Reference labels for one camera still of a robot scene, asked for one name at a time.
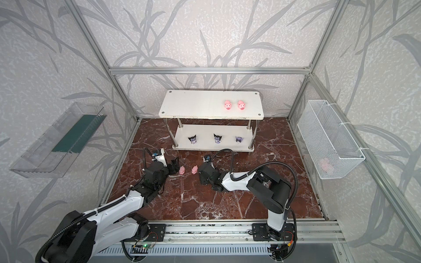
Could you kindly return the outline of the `black purple figurine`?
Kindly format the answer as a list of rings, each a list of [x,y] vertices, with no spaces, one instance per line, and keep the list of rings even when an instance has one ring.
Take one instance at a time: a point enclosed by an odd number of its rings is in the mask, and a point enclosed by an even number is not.
[[[214,134],[214,142],[216,144],[220,144],[221,143],[221,139],[222,139],[222,136],[221,135]]]
[[[188,137],[188,140],[190,141],[191,144],[196,144],[197,143],[197,135]]]

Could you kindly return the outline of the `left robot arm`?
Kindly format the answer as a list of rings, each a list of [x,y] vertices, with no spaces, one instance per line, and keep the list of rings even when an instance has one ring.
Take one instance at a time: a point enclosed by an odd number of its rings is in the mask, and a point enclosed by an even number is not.
[[[144,176],[120,198],[84,213],[68,213],[39,249],[35,262],[86,263],[117,242],[148,237],[148,220],[137,211],[151,203],[163,190],[168,176],[179,170],[179,158],[169,164],[153,161]]]

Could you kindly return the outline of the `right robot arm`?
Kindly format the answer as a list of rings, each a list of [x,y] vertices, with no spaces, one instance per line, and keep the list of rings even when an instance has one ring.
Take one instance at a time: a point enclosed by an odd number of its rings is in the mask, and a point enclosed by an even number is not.
[[[276,164],[286,168],[294,178],[291,184],[269,165]],[[217,192],[248,191],[268,210],[266,225],[255,224],[255,241],[281,241],[285,238],[285,227],[291,203],[298,192],[296,171],[288,164],[278,161],[263,163],[249,172],[220,172],[210,162],[198,168],[200,183],[210,185]]]

